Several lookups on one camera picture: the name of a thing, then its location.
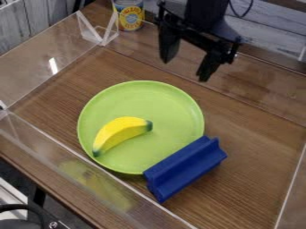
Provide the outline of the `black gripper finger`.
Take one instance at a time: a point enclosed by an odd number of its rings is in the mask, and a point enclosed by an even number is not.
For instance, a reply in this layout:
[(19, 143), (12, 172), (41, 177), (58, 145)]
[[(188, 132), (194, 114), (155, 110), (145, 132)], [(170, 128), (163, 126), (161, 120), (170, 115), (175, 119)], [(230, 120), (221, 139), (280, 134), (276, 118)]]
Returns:
[(206, 54), (204, 61), (200, 65), (197, 75), (200, 81), (208, 81), (213, 73), (217, 72), (222, 64), (233, 61), (230, 52), (212, 49)]
[(166, 21), (159, 24), (159, 56), (167, 64), (175, 57), (181, 44), (181, 30)]

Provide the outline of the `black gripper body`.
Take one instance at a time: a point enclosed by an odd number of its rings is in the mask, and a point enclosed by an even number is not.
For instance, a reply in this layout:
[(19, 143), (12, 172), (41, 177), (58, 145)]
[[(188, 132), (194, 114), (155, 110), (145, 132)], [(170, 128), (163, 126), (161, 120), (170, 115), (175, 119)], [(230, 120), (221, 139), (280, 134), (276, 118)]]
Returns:
[(181, 40), (206, 53), (212, 49), (230, 52), (234, 60), (244, 39), (225, 20), (230, 0), (159, 0), (157, 5), (158, 31), (161, 22), (166, 21), (181, 30)]

